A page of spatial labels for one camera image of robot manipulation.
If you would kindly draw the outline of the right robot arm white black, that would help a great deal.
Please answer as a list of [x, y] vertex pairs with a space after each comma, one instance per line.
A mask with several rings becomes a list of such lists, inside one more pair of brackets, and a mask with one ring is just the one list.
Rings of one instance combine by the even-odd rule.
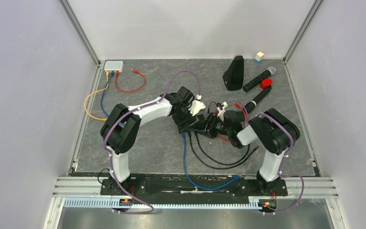
[[242, 148], [260, 140], [265, 148], [263, 164], [256, 174], [256, 189], [263, 195], [270, 194], [281, 175], [281, 163], [287, 151], [300, 137], [298, 127], [276, 109], [271, 108], [249, 121], [246, 114], [228, 110], [208, 117], [206, 133], [211, 137], [225, 135], [231, 145]]

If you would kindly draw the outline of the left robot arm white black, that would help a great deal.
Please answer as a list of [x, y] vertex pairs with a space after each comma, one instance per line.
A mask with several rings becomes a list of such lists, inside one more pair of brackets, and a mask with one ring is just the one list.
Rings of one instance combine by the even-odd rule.
[[204, 120], [200, 113], [206, 106], [201, 95], [181, 87], [176, 93], [164, 93], [156, 99], [135, 105], [117, 104], [100, 130], [103, 147], [110, 157], [112, 188], [120, 195], [129, 192], [131, 183], [128, 152], [142, 125], [161, 117], [172, 117], [178, 131], [184, 132]]

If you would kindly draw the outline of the black network switch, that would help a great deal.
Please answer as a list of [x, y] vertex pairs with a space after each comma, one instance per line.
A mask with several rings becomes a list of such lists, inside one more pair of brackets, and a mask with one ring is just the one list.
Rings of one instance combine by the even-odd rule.
[[197, 116], [197, 121], [191, 125], [191, 127], [189, 128], [190, 131], [197, 131], [197, 132], [206, 132], [206, 128], [208, 125], [208, 121], [204, 116]]

